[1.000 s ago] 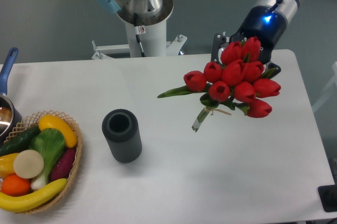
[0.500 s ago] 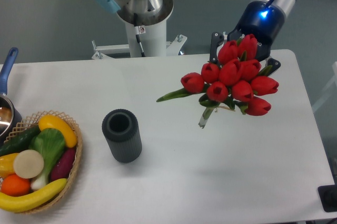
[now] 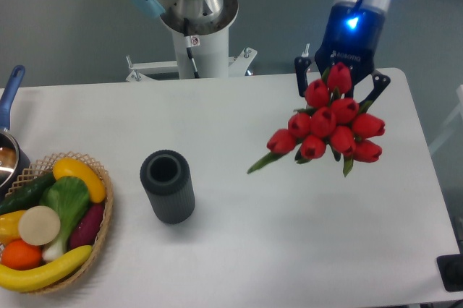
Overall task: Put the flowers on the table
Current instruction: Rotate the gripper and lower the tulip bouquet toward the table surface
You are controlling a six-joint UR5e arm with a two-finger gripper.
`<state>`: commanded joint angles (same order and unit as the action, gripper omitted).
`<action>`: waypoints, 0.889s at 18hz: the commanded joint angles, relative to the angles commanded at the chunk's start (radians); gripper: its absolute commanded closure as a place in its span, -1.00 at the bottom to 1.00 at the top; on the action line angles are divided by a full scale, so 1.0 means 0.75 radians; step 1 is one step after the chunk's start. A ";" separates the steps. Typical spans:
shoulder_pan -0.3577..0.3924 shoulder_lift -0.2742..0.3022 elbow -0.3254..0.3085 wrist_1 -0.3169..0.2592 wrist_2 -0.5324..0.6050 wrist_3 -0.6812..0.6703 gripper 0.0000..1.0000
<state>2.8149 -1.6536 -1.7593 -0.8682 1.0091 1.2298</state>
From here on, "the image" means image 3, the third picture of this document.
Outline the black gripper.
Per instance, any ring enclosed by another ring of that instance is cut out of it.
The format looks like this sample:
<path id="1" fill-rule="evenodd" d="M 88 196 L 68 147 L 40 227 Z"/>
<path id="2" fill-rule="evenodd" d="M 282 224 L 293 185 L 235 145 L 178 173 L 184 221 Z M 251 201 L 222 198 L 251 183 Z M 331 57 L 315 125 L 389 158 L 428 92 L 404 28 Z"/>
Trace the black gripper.
<path id="1" fill-rule="evenodd" d="M 341 62 L 350 68 L 352 85 L 356 85 L 373 72 L 374 56 L 384 25 L 384 13 L 348 4 L 331 7 L 326 31 L 320 48 L 315 53 L 315 63 L 320 72 Z M 300 97 L 308 88 L 307 71 L 312 64 L 309 56 L 294 59 L 297 89 Z M 373 89 L 362 101 L 362 106 L 372 106 L 390 85 L 391 78 L 373 72 Z"/>

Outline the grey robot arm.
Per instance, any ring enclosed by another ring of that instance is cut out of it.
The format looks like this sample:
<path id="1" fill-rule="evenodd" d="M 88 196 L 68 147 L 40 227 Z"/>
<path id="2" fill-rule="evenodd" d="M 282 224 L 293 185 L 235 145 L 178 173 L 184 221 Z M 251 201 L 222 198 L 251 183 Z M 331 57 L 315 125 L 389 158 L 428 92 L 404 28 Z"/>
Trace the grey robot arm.
<path id="1" fill-rule="evenodd" d="M 160 19 L 170 30 L 176 59 L 173 63 L 131 64 L 130 76 L 163 73 L 176 68 L 182 79 L 239 77 L 248 74 L 256 52 L 246 48 L 229 55 L 229 27 L 239 9 L 237 0 L 130 0 L 142 13 Z M 374 67 L 374 56 L 391 0 L 334 0 L 320 48 L 304 52 L 294 61 L 299 93 L 307 89 L 307 72 L 315 64 L 320 72 L 337 63 L 347 66 L 352 82 L 366 77 L 373 89 L 363 105 L 373 103 L 390 84 Z"/>

